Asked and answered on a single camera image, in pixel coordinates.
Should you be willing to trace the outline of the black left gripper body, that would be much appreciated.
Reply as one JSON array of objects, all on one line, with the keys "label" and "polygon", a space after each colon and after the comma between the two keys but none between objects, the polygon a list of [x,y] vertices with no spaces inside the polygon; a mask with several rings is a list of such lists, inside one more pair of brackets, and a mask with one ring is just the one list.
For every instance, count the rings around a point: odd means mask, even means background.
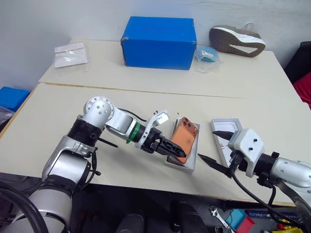
[{"label": "black left gripper body", "polygon": [[146,140],[140,147],[141,150],[147,153],[157,152],[157,149],[161,142],[161,134],[162,132],[156,128],[151,128]]}]

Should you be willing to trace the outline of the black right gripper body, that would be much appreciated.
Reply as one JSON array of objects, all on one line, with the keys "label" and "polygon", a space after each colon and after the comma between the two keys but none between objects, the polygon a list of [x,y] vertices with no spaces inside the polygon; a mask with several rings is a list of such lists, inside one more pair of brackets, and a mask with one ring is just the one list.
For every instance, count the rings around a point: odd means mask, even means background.
[{"label": "black right gripper body", "polygon": [[235,172],[240,166],[242,166],[242,171],[246,170],[246,161],[244,155],[240,151],[233,151],[230,154],[230,165],[226,169],[225,175],[232,178],[232,172]]}]

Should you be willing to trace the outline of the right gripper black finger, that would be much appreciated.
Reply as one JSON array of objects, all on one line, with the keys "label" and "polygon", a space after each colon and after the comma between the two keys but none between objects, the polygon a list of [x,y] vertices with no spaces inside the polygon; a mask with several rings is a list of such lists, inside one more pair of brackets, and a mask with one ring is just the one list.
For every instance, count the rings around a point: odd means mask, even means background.
[{"label": "right gripper black finger", "polygon": [[228,131],[213,131],[212,133],[227,141],[229,141],[234,134],[233,132],[228,132]]},{"label": "right gripper black finger", "polygon": [[202,155],[202,154],[198,154],[198,156],[207,164],[209,165],[211,168],[221,172],[222,174],[224,174],[225,176],[231,178],[232,175],[231,175],[231,169],[228,168],[228,167],[225,167],[219,163],[217,163],[216,160],[208,157],[208,156],[205,156],[205,155]]}]

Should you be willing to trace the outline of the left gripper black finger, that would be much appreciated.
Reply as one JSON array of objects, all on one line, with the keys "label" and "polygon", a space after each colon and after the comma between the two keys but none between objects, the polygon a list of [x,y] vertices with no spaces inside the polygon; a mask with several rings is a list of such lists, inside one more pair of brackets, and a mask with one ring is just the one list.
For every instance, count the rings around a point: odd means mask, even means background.
[{"label": "left gripper black finger", "polygon": [[185,158],[187,156],[179,145],[164,137],[160,138],[158,153],[179,158]]}]

